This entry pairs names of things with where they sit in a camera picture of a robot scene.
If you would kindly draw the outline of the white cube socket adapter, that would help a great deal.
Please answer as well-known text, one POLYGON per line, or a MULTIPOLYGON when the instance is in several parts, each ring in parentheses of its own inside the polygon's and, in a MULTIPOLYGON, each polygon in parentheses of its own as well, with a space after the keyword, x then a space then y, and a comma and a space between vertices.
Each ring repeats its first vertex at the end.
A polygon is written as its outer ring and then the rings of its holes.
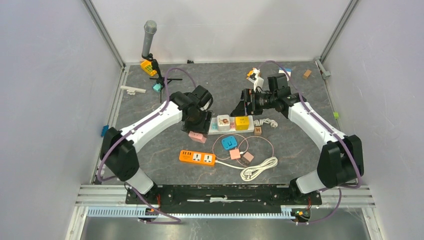
POLYGON ((229 131, 231 129, 230 116, 228 114, 218 115, 217 130, 220 132, 229 131))

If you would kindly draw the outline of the blue socket adapter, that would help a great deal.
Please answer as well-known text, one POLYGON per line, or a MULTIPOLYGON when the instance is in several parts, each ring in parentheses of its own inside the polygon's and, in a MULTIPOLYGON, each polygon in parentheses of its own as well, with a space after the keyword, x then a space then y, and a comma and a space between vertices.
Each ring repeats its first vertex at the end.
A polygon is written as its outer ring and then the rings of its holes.
POLYGON ((233 135, 229 135, 221 140, 221 145, 226 151, 229 151, 235 149, 238 146, 238 142, 233 135))

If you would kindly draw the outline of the yellow cube socket adapter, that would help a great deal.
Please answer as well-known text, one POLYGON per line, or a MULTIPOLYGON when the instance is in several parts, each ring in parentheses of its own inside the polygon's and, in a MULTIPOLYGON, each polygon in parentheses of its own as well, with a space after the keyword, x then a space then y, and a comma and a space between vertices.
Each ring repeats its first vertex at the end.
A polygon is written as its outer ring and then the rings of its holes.
POLYGON ((234 120, 236 131, 245 131, 249 129, 250 119, 248 116, 236 116, 234 120))

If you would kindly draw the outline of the white multicolour power strip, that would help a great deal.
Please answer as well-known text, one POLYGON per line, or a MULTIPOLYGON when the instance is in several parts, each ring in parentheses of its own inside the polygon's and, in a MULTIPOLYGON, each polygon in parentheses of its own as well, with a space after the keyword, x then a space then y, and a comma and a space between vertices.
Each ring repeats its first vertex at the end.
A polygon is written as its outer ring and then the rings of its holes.
POLYGON ((208 135, 223 135, 223 134, 240 134, 240 133, 252 133, 254 131, 253 117, 248 116, 250 120, 249 128, 247 130, 237 131, 235 129, 235 117, 230 117, 230 130, 228 131, 218 131, 217 129, 217 117, 211 119, 210 128, 208 135))

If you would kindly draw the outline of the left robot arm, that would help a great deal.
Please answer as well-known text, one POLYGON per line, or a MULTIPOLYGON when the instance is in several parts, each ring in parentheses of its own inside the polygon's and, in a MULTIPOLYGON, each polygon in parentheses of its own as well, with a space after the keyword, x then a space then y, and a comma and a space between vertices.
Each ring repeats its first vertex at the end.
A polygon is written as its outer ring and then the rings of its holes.
POLYGON ((122 182, 138 191, 145 204, 157 198, 155 183, 141 169, 138 152, 150 140, 167 128, 182 123, 182 131, 207 135, 209 133, 213 104, 212 94, 203 86, 192 92, 174 92, 158 109, 136 123, 120 130, 111 127, 103 137, 100 159, 122 182))

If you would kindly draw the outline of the large pink cube adapter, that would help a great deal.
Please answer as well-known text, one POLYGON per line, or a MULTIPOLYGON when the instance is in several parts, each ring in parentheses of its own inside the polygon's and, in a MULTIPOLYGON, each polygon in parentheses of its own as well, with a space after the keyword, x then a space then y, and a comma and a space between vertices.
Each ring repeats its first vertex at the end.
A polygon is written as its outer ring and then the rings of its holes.
POLYGON ((207 141, 207 136, 202 133, 190 131, 188 136, 191 140, 204 144, 207 141))

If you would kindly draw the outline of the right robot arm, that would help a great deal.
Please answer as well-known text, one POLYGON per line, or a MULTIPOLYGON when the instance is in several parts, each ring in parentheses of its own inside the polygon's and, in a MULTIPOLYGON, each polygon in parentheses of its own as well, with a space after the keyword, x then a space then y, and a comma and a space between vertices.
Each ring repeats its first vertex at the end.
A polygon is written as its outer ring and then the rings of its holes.
POLYGON ((362 184, 364 160, 362 141, 356 135, 346 135, 331 126, 303 97, 293 93, 285 73, 267 78, 268 90, 263 90, 264 79, 252 70, 247 79, 253 88, 241 92, 240 102, 231 112, 232 117, 258 116, 264 110, 274 109, 299 126, 320 150, 316 170, 293 179, 289 184, 289 199, 302 204, 309 193, 334 187, 353 188, 350 181, 362 184))

